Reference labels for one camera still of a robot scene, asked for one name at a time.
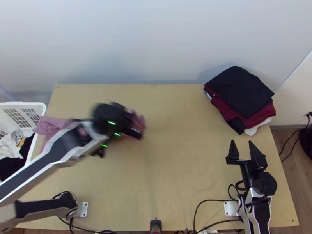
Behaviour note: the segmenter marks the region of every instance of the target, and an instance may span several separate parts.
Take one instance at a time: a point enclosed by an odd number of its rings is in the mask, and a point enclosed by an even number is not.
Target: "power outlet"
[[[309,113],[312,112],[312,110],[309,110],[307,113],[305,113],[303,116],[309,115]]]

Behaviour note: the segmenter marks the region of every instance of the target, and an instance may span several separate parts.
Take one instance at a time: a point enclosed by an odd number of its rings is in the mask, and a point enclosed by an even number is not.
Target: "wooden floor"
[[[294,130],[272,130],[275,144],[280,152],[284,142]],[[295,134],[288,141],[281,159],[285,158],[291,151],[291,147],[298,139]],[[296,207],[300,226],[271,228],[271,234],[311,234],[312,233],[312,160],[305,155],[300,143],[297,142],[292,155],[283,162],[284,171]],[[11,234],[70,234],[69,231],[14,229]],[[136,232],[135,234],[148,234],[148,232]]]

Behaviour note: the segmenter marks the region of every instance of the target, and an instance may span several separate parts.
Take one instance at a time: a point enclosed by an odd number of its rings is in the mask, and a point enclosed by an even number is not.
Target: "white wall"
[[[312,48],[311,0],[0,1],[0,83],[205,83],[232,65],[276,90]]]
[[[277,115],[270,125],[307,124],[303,115],[312,110],[312,50],[279,88],[273,101]]]

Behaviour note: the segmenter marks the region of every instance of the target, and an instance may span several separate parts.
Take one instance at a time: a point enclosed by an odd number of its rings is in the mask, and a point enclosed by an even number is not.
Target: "black bag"
[[[300,145],[305,154],[312,159],[312,130],[311,128],[301,129],[299,132]]]

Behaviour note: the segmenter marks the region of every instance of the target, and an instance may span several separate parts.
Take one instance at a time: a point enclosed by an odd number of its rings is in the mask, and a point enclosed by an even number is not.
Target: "green led light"
[[[116,125],[114,122],[107,121],[109,124]]]

